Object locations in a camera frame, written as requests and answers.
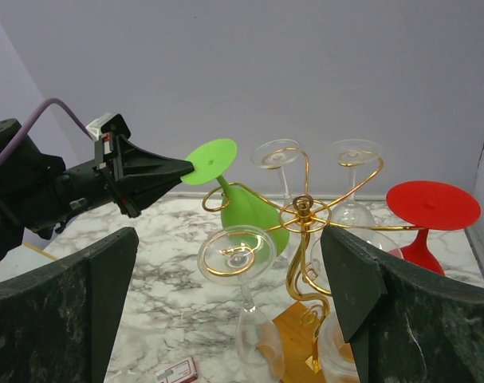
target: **white marble surface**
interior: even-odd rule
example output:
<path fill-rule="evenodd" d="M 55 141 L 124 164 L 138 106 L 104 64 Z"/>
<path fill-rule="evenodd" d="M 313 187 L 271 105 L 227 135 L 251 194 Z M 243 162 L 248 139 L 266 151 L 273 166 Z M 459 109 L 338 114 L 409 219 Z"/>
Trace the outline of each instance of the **white marble surface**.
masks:
<path fill-rule="evenodd" d="M 368 206 L 377 224 L 401 223 L 385 203 Z M 66 256 L 126 226 L 136 228 L 140 246 L 106 381 L 153 383 L 156 371 L 193 356 L 198 383 L 243 382 L 234 351 L 241 294 L 208 282 L 197 268 L 201 243 L 220 228 L 219 215 L 203 211 L 200 200 L 162 199 L 138 219 L 109 204 L 80 216 L 45 250 Z M 403 246 L 415 233 L 388 236 Z M 432 231 L 428 246 L 447 276 L 484 286 L 464 231 Z M 293 303 L 285 291 L 286 267 L 279 259 L 252 286 L 254 301 L 269 318 Z"/>
<path fill-rule="evenodd" d="M 0 282 L 37 269 L 53 260 L 22 244 L 9 251 L 0 262 Z"/>

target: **wooden base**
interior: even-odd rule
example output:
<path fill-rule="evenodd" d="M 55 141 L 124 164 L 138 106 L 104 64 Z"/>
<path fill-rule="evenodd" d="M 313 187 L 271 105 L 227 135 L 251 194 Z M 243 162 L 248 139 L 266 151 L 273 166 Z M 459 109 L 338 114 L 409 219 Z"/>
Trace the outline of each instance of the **wooden base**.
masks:
<path fill-rule="evenodd" d="M 314 373 L 308 366 L 313 347 L 313 331 L 317 319 L 309 326 L 301 325 L 301 316 L 307 309 L 300 302 L 288 307 L 273 320 L 281 335 L 284 349 L 285 372 L 282 383 L 325 383 L 323 373 Z"/>

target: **small red box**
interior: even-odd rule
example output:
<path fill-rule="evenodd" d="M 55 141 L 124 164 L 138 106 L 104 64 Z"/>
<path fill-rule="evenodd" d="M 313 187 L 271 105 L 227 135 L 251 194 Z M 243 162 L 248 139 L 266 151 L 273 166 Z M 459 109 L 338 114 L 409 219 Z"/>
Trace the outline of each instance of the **small red box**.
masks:
<path fill-rule="evenodd" d="M 183 359 L 167 369 L 156 373 L 156 383 L 191 383 L 197 380 L 197 369 L 193 357 Z"/>

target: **wine glass foot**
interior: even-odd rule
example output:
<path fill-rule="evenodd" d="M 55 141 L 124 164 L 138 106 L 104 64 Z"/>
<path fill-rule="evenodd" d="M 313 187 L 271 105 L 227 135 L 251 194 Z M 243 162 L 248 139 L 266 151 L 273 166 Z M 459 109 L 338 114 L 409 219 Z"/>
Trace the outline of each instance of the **wine glass foot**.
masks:
<path fill-rule="evenodd" d="M 295 140 L 274 140 L 254 150 L 252 162 L 263 169 L 279 169 L 295 161 L 301 154 L 301 145 Z"/>
<path fill-rule="evenodd" d="M 264 230 L 231 226 L 215 232 L 201 246 L 198 267 L 213 283 L 241 286 L 254 282 L 273 265 L 277 256 L 275 242 Z"/>
<path fill-rule="evenodd" d="M 328 153 L 342 166 L 367 164 L 382 153 L 382 148 L 368 140 L 341 140 L 327 147 Z"/>

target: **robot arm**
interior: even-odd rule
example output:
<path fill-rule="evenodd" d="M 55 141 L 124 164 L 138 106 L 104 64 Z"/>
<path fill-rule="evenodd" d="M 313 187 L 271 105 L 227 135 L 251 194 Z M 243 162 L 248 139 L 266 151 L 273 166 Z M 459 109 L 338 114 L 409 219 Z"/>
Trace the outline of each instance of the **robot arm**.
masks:
<path fill-rule="evenodd" d="M 0 164 L 0 260 L 20 246 L 25 228 L 50 239 L 72 218 L 109 202 L 135 218 L 194 171 L 190 162 L 133 145 L 120 114 L 95 122 L 92 161 L 66 169 L 62 158 L 40 153 L 24 136 Z M 1 154 L 20 129 L 15 119 L 0 122 Z"/>

